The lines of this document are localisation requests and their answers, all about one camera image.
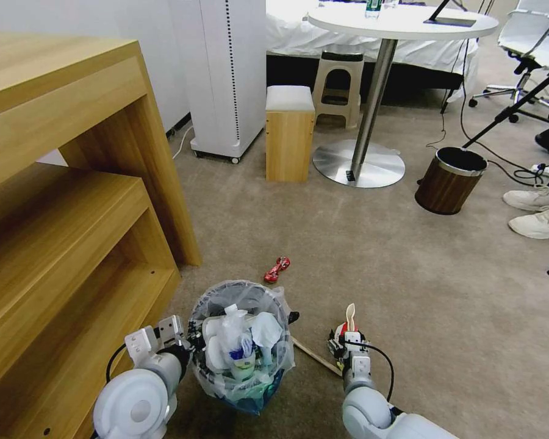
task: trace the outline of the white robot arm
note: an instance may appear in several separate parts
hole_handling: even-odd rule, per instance
[[[176,390],[190,357],[178,317],[171,316],[124,338],[134,369],[112,379],[93,411],[101,439],[162,439],[177,407]],[[360,332],[345,332],[337,348],[344,362],[343,423],[355,439],[457,439],[419,415],[390,405],[370,377]]]
[[[457,439],[420,415],[390,405],[370,377],[370,357],[360,332],[345,332],[343,342],[343,425],[355,439]]]
[[[162,439],[177,408],[177,385],[189,363],[189,345],[173,315],[124,338],[134,369],[99,394],[93,425],[101,439]]]

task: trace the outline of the white bedsheet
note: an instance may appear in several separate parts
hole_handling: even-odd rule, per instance
[[[305,21],[309,9],[317,7],[319,0],[266,0],[267,49],[280,55],[319,57],[330,45],[350,46],[376,60],[380,39],[338,34],[321,29]],[[361,7],[358,4],[325,2],[324,7]],[[463,45],[459,56],[460,45]],[[399,41],[394,62],[462,74],[465,41]],[[465,87],[470,93],[478,72],[478,42],[470,40],[465,66]],[[456,92],[453,101],[462,96]]]

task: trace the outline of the water bottle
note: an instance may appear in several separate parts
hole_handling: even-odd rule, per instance
[[[241,381],[252,375],[256,361],[252,335],[246,326],[248,312],[239,310],[235,304],[226,307],[225,311],[219,334],[221,349],[227,356],[232,376]]]
[[[378,18],[381,6],[382,0],[367,0],[365,12],[366,18]]]

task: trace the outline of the red toy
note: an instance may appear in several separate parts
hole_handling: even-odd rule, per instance
[[[279,279],[279,272],[285,271],[291,265],[291,261],[286,256],[281,256],[276,260],[276,265],[266,272],[264,280],[269,284],[275,283]]]

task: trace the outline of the wooden cabinet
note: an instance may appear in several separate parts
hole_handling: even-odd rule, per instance
[[[0,437],[89,437],[176,263],[201,257],[138,43],[0,34]]]

